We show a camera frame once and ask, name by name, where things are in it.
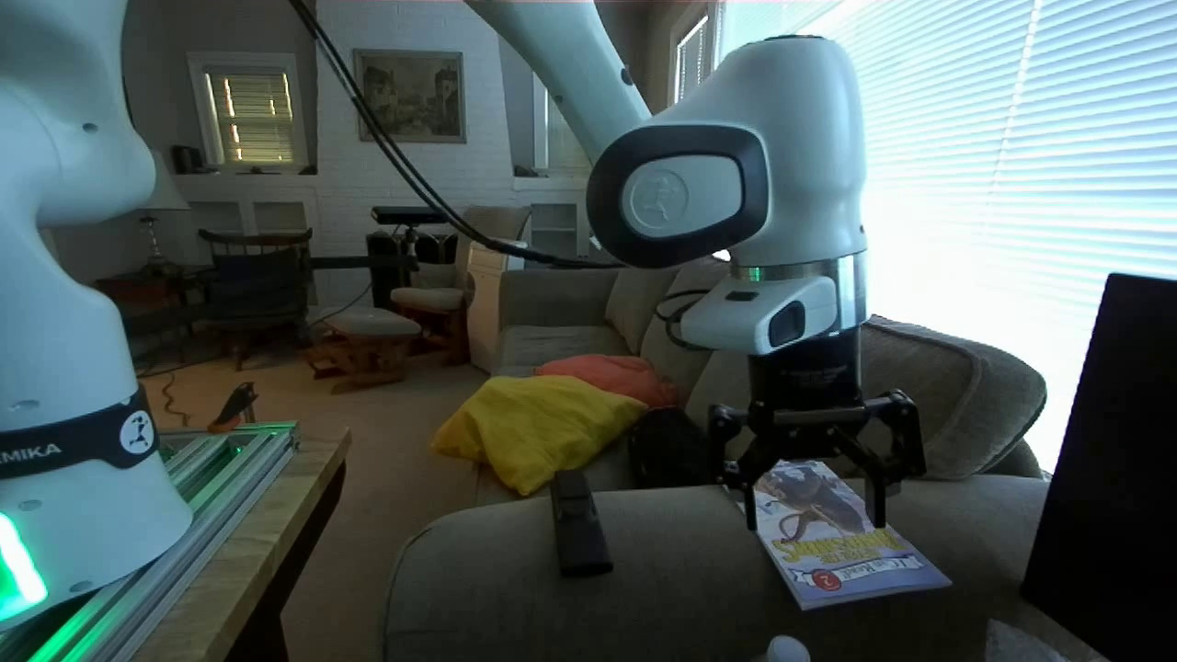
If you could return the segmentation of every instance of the book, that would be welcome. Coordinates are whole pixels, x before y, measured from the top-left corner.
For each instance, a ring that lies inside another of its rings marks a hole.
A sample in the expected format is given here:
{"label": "book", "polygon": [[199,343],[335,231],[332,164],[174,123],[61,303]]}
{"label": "book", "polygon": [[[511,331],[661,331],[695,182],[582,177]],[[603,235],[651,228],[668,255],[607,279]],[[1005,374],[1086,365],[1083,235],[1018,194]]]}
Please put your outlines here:
{"label": "book", "polygon": [[821,459],[779,459],[755,487],[758,536],[801,612],[953,584]]}

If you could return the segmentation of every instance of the black screen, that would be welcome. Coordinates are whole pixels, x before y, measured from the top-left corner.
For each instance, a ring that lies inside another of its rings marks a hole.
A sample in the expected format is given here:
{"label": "black screen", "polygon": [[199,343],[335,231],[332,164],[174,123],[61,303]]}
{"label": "black screen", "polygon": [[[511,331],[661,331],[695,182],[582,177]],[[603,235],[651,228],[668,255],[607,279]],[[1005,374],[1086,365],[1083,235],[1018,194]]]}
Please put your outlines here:
{"label": "black screen", "polygon": [[1024,596],[1108,658],[1177,658],[1177,282],[1108,276]]}

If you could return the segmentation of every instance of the lamp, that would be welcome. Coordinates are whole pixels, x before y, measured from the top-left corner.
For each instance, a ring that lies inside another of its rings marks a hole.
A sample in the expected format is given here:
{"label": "lamp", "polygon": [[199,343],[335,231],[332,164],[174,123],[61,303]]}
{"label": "lamp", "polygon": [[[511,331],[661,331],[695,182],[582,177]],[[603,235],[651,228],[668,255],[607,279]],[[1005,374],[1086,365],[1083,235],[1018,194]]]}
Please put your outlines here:
{"label": "lamp", "polygon": [[[162,150],[152,150],[152,160],[153,160],[153,187],[152,187],[152,200],[139,205],[139,215],[145,215],[139,224],[153,224],[157,215],[186,211],[186,200],[181,194]],[[162,257],[162,247],[157,247],[157,231],[152,231],[152,262],[146,265],[168,269],[168,257]]]}

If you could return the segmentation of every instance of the red pillow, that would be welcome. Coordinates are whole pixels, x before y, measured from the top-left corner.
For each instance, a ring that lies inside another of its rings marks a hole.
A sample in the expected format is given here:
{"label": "red pillow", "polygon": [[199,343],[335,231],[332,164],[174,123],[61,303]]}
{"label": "red pillow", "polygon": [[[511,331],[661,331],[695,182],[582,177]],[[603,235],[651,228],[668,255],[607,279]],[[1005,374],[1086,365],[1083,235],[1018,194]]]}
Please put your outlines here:
{"label": "red pillow", "polygon": [[601,392],[625,394],[649,409],[676,409],[676,392],[644,356],[577,352],[541,365],[541,374],[574,374]]}

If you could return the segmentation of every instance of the picture frame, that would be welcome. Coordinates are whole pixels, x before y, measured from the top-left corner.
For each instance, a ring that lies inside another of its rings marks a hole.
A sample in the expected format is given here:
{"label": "picture frame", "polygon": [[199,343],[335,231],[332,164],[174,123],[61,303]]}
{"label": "picture frame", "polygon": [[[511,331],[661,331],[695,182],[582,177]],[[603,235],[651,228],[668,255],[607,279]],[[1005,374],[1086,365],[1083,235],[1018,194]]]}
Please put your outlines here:
{"label": "picture frame", "polygon": [[385,135],[396,144],[463,144],[463,56],[460,53],[354,53],[356,86]]}

